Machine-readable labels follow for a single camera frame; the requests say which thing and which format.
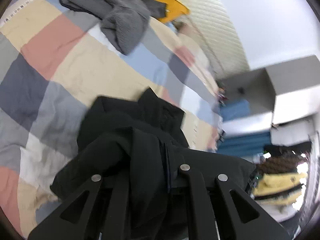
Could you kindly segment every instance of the triangular cutout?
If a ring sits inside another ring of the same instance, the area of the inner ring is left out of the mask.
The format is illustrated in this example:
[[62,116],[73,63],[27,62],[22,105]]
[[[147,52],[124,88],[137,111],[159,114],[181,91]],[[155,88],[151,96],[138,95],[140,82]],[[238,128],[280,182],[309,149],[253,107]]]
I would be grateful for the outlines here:
[[75,201],[71,203],[60,215],[60,218],[69,221],[73,224],[77,224],[85,203],[87,202],[89,191],[84,191]]
[[236,190],[231,190],[230,194],[242,223],[246,224],[259,217],[258,211],[240,196]]

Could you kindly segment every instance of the bedspread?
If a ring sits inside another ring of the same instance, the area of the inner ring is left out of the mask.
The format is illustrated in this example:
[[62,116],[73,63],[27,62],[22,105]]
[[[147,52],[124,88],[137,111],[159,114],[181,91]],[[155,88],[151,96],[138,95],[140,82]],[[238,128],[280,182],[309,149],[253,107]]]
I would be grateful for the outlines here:
[[49,186],[77,154],[98,95],[136,100],[151,87],[186,112],[191,148],[215,148],[221,117],[208,59],[156,19],[125,56],[94,16],[59,0],[19,0],[0,21],[0,59],[0,206],[24,237],[59,205]]

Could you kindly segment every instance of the patchwork bedding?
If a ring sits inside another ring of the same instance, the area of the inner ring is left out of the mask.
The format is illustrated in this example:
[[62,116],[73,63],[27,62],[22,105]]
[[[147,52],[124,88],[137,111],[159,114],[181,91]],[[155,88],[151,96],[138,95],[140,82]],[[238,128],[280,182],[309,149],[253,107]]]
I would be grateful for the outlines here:
[[94,16],[59,0],[19,0],[0,20],[0,59],[0,206],[24,237],[59,205],[49,185],[77,154],[98,95],[136,100],[151,87],[186,112],[191,148],[215,148],[222,120],[208,59],[156,19],[125,56]]

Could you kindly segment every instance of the metal screw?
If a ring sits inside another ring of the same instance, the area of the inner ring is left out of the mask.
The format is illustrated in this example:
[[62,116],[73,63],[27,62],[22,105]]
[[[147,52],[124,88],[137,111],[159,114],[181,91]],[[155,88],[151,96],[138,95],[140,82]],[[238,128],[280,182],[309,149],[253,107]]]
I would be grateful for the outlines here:
[[190,170],[190,166],[189,166],[188,164],[182,164],[182,165],[180,166],[180,169],[181,169],[182,171],[188,171],[188,170]]
[[100,180],[101,180],[101,176],[100,176],[99,174],[93,175],[93,176],[91,177],[91,180],[92,180],[93,182],[100,181]]
[[227,181],[228,180],[228,176],[226,174],[219,174],[218,175],[218,180]]

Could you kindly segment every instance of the gray garment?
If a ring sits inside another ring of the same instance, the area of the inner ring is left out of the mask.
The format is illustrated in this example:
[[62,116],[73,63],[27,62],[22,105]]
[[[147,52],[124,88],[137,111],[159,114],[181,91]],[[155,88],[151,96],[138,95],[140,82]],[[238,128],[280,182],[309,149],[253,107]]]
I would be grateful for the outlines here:
[[165,3],[155,0],[60,0],[75,11],[100,18],[101,31],[123,54],[129,54],[148,28],[150,15],[165,17]]

